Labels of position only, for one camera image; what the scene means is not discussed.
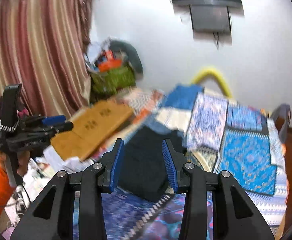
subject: silver chain bracelet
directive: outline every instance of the silver chain bracelet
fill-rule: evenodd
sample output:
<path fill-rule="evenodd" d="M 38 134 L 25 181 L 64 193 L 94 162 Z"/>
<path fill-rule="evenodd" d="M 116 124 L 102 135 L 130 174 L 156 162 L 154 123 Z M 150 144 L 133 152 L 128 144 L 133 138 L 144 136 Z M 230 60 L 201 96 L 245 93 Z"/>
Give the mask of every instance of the silver chain bracelet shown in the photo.
<path fill-rule="evenodd" d="M 14 132 L 17 129 L 18 126 L 19 126 L 19 119 L 15 123 L 14 126 L 4 126 L 4 125 L 1 124 L 1 120 L 0 120 L 0 129 L 5 131 L 5 132 Z"/>

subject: yellow tube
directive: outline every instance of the yellow tube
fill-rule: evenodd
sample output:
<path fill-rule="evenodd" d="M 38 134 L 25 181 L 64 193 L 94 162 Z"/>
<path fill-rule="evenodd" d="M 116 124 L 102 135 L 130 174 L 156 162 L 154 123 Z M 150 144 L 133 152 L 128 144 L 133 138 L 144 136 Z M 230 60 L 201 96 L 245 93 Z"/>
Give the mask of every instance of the yellow tube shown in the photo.
<path fill-rule="evenodd" d="M 225 79 L 223 78 L 222 74 L 215 68 L 209 67 L 202 69 L 196 77 L 192 80 L 192 84 L 200 84 L 204 79 L 208 77 L 213 77 L 217 82 L 219 88 L 222 90 L 223 95 L 229 98 L 232 98 L 233 95 L 228 87 Z"/>

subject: triangular cutout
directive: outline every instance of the triangular cutout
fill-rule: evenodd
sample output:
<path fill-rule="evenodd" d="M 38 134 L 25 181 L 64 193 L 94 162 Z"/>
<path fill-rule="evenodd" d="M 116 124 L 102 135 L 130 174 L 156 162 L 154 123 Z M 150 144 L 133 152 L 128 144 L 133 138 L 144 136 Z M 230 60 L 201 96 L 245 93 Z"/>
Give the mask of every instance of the triangular cutout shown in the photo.
<path fill-rule="evenodd" d="M 37 208 L 35 209 L 33 216 L 43 219 L 50 219 L 52 204 L 54 202 L 56 194 L 56 186 L 53 186 L 44 199 L 39 203 Z"/>
<path fill-rule="evenodd" d="M 248 218 L 253 215 L 253 212 L 247 206 L 245 200 L 235 187 L 230 187 L 231 197 L 233 199 L 233 205 L 235 210 L 235 216 L 237 219 Z"/>

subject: dark blue fabric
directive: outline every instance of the dark blue fabric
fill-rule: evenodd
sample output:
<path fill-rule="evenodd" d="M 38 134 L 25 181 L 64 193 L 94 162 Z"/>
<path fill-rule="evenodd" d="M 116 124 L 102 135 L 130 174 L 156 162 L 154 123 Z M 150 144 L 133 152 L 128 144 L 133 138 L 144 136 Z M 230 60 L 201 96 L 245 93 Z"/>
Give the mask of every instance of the dark blue fabric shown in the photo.
<path fill-rule="evenodd" d="M 163 106 L 192 110 L 198 92 L 203 92 L 203 90 L 204 88 L 198 85 L 178 85 L 168 95 Z"/>

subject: hand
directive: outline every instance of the hand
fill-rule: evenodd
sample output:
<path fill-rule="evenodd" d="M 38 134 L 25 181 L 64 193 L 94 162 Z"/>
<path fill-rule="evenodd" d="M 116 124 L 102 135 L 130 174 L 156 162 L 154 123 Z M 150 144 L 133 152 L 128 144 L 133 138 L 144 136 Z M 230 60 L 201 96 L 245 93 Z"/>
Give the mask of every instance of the hand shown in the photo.
<path fill-rule="evenodd" d="M 22 154 L 18 154 L 18 163 L 19 168 L 17 169 L 17 173 L 20 176 L 24 176 L 28 171 L 28 162 L 29 162 L 30 153 L 29 151 L 25 151 Z M 7 155 L 5 153 L 0 152 L 0 167 L 6 171 L 5 163 Z"/>

